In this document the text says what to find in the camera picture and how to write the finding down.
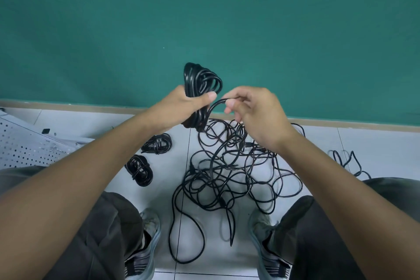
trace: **dark gray pants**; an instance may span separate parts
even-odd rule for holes
[[[386,177],[364,183],[420,222],[420,181]],[[299,198],[287,211],[273,234],[269,249],[293,263],[291,280],[365,279],[312,196]]]
[[[0,171],[0,194],[43,167]],[[123,280],[124,261],[143,238],[139,211],[123,196],[103,192],[47,280]]]

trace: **tangled cable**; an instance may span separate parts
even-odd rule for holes
[[[213,104],[211,109],[214,108],[215,105],[223,103],[225,100],[219,101]],[[220,132],[217,132],[215,129],[217,124],[222,125],[222,130]],[[302,129],[302,134],[304,134],[303,128],[298,124],[297,126]],[[201,135],[206,135],[208,139],[213,140],[214,142],[212,144],[204,143]],[[176,188],[172,195],[173,220],[169,230],[168,241],[171,256],[178,263],[188,264],[195,261],[201,256],[205,248],[205,237],[202,228],[193,217],[185,213],[177,205],[177,198],[181,192],[189,200],[206,211],[212,212],[218,209],[226,211],[229,224],[230,245],[232,246],[236,231],[236,221],[232,208],[236,199],[247,196],[255,202],[255,205],[262,213],[269,215],[273,213],[276,208],[277,198],[293,197],[302,191],[302,181],[294,172],[280,168],[277,154],[258,145],[255,141],[246,142],[247,136],[248,134],[242,123],[236,123],[235,121],[227,122],[221,119],[209,119],[203,132],[198,133],[198,141],[202,149],[191,156],[189,169],[186,171],[182,183]],[[207,150],[207,147],[215,146],[218,143],[220,145],[214,153]],[[195,167],[193,165],[193,158],[203,153],[205,154],[204,157],[199,161],[198,166]],[[234,156],[233,161],[227,161],[225,159],[225,156],[228,155]],[[240,165],[237,162],[241,156],[244,156],[243,165]],[[266,162],[271,163],[272,172],[270,178],[268,180],[255,179],[252,176],[252,170],[255,166],[262,165]],[[299,188],[293,194],[282,195],[283,179],[287,176],[294,176],[299,182]],[[237,184],[236,187],[242,187],[242,191],[237,191],[237,188],[233,189],[233,184]],[[269,187],[271,197],[265,200],[258,199],[252,191],[252,188],[255,185],[265,185]],[[212,194],[214,194],[214,198],[208,202],[202,200],[203,196],[200,198],[200,194],[206,189],[210,189],[213,192]],[[175,223],[175,209],[191,219],[202,235],[203,244],[200,253],[188,261],[178,260],[172,251],[171,233]]]
[[[153,171],[147,159],[142,155],[134,154],[124,167],[141,187],[149,185],[153,180]]]
[[[142,153],[164,154],[172,148],[172,139],[168,133],[153,135],[142,146]]]
[[[210,91],[215,91],[218,94],[223,87],[222,80],[214,72],[191,62],[188,62],[184,67],[184,84],[185,95],[189,98],[201,96]],[[191,114],[183,124],[186,128],[195,128],[198,132],[202,132],[210,112],[210,109],[208,111],[207,107],[203,107]]]
[[[333,151],[333,158],[334,158],[334,161],[338,162],[344,168],[346,168],[347,164],[349,164],[350,161],[352,160],[352,158],[354,158],[354,160],[356,161],[357,165],[359,166],[359,170],[357,172],[355,172],[353,175],[355,177],[358,177],[358,176],[360,176],[360,174],[364,173],[364,174],[366,174],[369,177],[369,179],[372,178],[367,171],[362,170],[362,166],[360,165],[359,161],[357,160],[356,156],[354,155],[354,151],[351,151],[350,152],[349,159],[345,163],[343,163],[343,161],[342,161],[342,159],[340,157],[339,152],[337,152],[336,150]]]

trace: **green wall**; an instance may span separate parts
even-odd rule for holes
[[[0,0],[0,98],[148,107],[188,61],[290,117],[420,125],[420,0]]]

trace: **left hand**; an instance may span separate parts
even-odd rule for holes
[[[141,114],[153,126],[155,134],[161,134],[181,124],[195,111],[212,103],[216,97],[216,92],[208,92],[196,98],[189,98],[185,95],[184,86],[177,86],[162,101]]]

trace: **shoe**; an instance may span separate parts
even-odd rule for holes
[[[276,254],[266,249],[266,244],[276,226],[272,226],[270,217],[258,209],[251,214],[248,230],[252,243],[258,252],[258,277],[260,280],[288,279],[291,265]]]
[[[125,261],[124,276],[127,280],[151,280],[155,274],[153,254],[160,238],[160,219],[150,208],[142,211],[140,216],[143,219],[144,239],[149,238],[150,242],[146,242],[145,248],[134,251]]]

